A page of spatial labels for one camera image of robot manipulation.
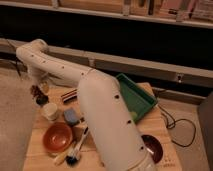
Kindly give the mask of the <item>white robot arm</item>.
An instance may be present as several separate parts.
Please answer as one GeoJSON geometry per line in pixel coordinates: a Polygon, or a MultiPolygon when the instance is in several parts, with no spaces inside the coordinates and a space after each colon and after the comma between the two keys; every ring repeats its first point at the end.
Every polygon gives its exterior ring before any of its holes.
{"type": "Polygon", "coordinates": [[[107,171],[157,171],[120,93],[117,79],[97,69],[57,59],[36,39],[19,46],[16,56],[38,80],[42,72],[77,88],[80,110],[107,171]]]}

